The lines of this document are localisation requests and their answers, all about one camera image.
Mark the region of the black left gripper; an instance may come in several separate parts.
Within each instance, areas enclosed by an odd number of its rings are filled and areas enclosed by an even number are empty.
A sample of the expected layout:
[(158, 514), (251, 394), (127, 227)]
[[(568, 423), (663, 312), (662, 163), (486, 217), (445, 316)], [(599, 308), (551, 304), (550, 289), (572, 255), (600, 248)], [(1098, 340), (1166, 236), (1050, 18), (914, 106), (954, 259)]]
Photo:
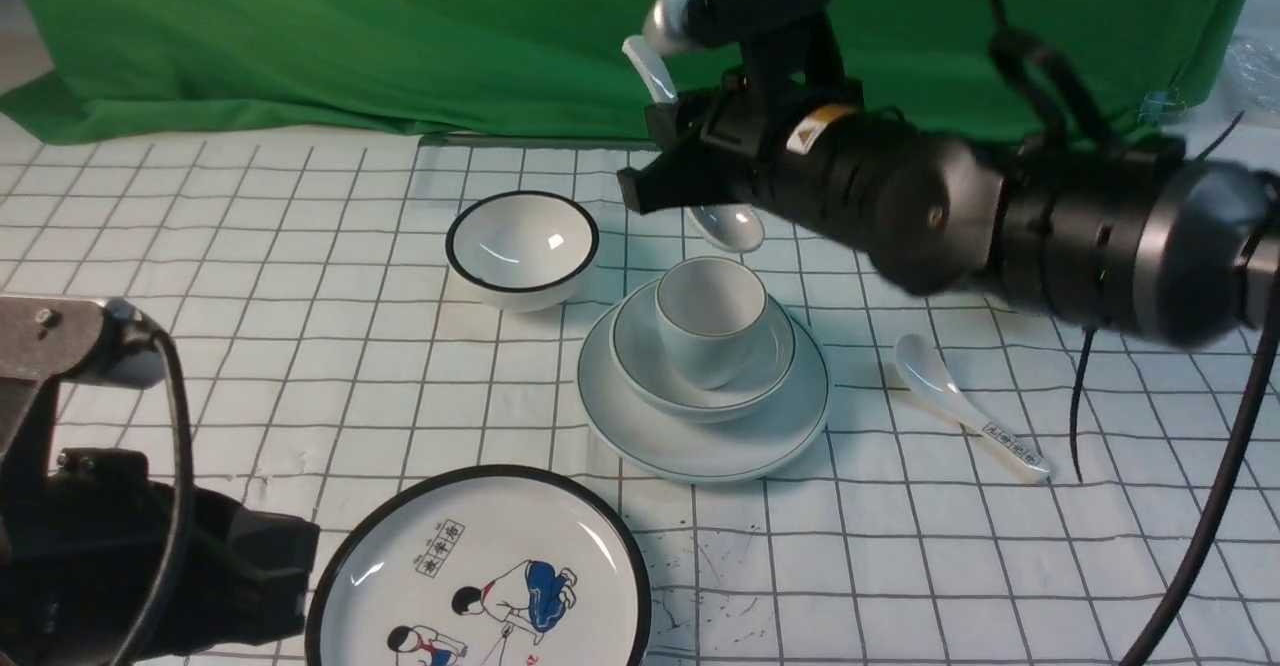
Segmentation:
[[(165, 564), (173, 496), (134, 451), (72, 450), (51, 475), (4, 469), (3, 662), (110, 663)], [(319, 526), (204, 488), (192, 519), (131, 660), (302, 633)]]

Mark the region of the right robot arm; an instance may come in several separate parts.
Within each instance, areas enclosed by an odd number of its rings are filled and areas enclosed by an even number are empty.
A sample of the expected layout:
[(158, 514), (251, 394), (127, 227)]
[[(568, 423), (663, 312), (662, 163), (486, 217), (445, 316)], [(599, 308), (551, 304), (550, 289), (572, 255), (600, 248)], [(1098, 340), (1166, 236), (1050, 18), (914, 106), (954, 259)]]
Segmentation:
[(913, 297), (975, 292), (1179, 350), (1277, 328), (1277, 175), (1180, 140), (1021, 150), (804, 88), (771, 110), (701, 88), (646, 122), (659, 155), (617, 175), (637, 214), (748, 205)]

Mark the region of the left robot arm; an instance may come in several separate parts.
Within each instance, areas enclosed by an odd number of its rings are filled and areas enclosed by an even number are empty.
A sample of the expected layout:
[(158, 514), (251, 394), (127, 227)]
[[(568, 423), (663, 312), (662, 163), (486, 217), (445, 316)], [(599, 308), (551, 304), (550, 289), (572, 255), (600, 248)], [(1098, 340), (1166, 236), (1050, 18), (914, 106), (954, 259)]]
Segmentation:
[[(172, 483), (134, 450), (54, 452), (68, 382), (161, 386)], [(5, 665), (132, 665), (305, 629), (317, 525), (196, 484), (175, 342), (132, 304), (3, 297), (1, 447)]]

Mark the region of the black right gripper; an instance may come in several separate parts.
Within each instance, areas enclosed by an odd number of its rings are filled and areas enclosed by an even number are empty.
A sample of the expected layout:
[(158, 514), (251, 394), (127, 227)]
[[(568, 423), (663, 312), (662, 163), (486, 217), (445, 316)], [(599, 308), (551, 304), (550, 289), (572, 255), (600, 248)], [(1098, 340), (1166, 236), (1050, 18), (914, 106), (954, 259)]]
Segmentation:
[[(765, 109), (750, 95), (690, 88), (672, 104), (646, 105), (646, 132), (659, 154), (644, 168), (618, 170), (625, 207), (648, 215), (745, 205), (845, 247), (870, 246), (858, 214), (856, 182), (865, 173), (849, 147), (835, 143), (838, 122), (867, 118), (863, 83), (847, 77), (838, 88), (794, 85)], [(805, 154), (788, 149), (804, 118), (823, 108), (837, 113), (822, 131), (829, 143)]]

